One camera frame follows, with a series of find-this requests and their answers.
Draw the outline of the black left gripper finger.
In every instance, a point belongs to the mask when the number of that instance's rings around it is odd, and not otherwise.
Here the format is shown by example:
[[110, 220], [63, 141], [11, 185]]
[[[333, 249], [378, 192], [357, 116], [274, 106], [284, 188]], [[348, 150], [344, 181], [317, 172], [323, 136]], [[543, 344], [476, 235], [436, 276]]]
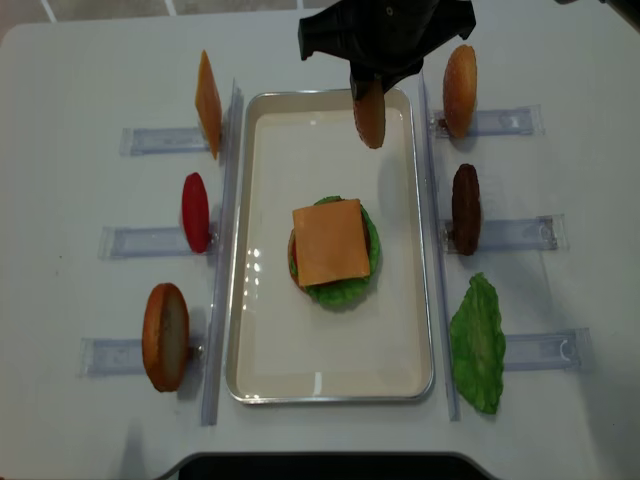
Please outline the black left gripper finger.
[[382, 74], [380, 81], [381, 81], [381, 87], [383, 92], [387, 93], [391, 88], [396, 86], [400, 81], [413, 75], [414, 75], [414, 72], [412, 72], [411, 70]]

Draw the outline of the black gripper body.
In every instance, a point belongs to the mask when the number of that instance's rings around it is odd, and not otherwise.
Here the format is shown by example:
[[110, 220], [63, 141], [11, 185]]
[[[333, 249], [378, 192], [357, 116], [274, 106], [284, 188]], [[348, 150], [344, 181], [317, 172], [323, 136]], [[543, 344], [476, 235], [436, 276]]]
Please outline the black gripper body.
[[316, 52], [375, 73], [400, 73], [475, 28], [470, 1], [342, 0], [299, 21], [303, 60]]

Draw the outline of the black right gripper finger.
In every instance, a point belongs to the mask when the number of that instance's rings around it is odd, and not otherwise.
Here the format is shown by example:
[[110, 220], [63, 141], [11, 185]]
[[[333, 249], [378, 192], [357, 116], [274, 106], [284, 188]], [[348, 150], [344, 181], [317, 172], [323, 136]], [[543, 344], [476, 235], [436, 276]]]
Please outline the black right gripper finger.
[[375, 72], [373, 70], [357, 63], [350, 64], [350, 87], [354, 101], [362, 100], [374, 82]]

